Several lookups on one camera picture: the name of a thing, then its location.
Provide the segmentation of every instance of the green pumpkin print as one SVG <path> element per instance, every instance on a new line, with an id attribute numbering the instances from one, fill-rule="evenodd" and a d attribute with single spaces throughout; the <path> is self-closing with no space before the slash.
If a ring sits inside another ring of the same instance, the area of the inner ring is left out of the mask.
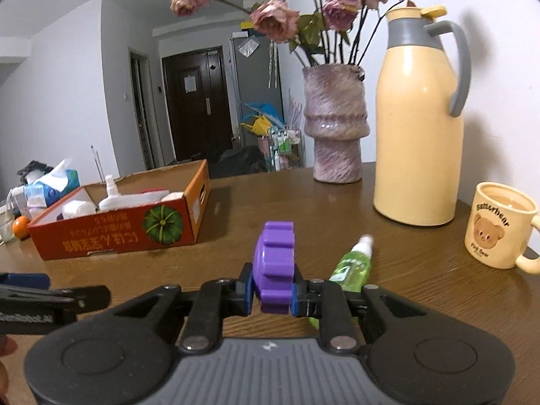
<path id="1" fill-rule="evenodd" d="M 178 210 L 168 206 L 156 206 L 148 210 L 142 226 L 150 239 L 162 245 L 179 241 L 184 231 L 182 216 Z"/>

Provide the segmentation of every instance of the bear print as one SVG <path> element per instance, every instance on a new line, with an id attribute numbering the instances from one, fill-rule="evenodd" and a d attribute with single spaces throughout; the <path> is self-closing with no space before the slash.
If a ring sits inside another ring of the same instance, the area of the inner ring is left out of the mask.
<path id="1" fill-rule="evenodd" d="M 499 239 L 504 238 L 504 230 L 479 213 L 474 216 L 474 239 L 481 248 L 491 249 Z"/>

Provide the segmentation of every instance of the purple vase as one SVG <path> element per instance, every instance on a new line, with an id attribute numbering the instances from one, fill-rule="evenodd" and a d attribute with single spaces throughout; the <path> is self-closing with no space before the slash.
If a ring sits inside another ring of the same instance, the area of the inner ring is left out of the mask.
<path id="1" fill-rule="evenodd" d="M 369 135 L 363 70 L 323 64 L 303 69 L 304 131 L 315 139 L 313 177 L 346 184 L 362 178 L 360 139 Z"/>

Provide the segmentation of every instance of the dark wooden door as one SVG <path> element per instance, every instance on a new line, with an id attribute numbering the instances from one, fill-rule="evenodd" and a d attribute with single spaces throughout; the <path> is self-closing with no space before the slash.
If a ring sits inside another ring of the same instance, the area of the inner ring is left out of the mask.
<path id="1" fill-rule="evenodd" d="M 232 126 L 222 49 L 163 58 L 165 90 L 176 159 L 232 148 Z"/>

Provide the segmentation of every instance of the gray thermos handle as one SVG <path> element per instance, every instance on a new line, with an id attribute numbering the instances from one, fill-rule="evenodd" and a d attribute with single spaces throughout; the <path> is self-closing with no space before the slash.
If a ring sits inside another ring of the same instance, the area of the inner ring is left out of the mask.
<path id="1" fill-rule="evenodd" d="M 457 54 L 460 61 L 460 74 L 457 76 L 457 89 L 450 97 L 449 113 L 452 117 L 459 117 L 465 106 L 471 85 L 471 53 L 465 32 L 463 32 L 460 26 L 451 21 L 438 21 L 437 23 L 424 26 L 424 29 L 431 36 L 452 32 L 456 39 Z"/>

